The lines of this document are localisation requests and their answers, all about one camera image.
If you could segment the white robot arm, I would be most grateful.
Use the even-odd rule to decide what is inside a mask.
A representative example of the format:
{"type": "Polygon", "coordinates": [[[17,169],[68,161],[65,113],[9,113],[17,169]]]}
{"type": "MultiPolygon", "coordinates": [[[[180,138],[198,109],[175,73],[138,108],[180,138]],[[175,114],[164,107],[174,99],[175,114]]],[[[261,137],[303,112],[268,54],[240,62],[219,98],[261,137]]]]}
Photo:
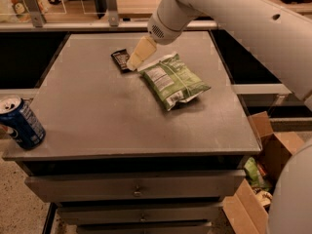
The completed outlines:
{"type": "MultiPolygon", "coordinates": [[[[248,49],[295,96],[312,104],[312,21],[267,0],[161,0],[148,25],[148,39],[128,61],[138,68],[155,51],[205,14],[248,49]]],[[[273,194],[265,234],[312,233],[312,142],[283,168],[273,194]]]]}

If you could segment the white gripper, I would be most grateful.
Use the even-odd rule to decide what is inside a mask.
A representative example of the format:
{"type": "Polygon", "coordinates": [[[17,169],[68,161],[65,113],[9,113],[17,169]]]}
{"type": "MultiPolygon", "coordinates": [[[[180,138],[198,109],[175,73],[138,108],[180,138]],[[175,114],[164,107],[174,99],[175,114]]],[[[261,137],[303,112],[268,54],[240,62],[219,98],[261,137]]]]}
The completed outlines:
{"type": "Polygon", "coordinates": [[[157,44],[174,42],[187,25],[200,16],[201,12],[177,0],[161,0],[147,24],[149,36],[143,36],[138,41],[127,61],[128,68],[136,70],[156,52],[157,44]]]}

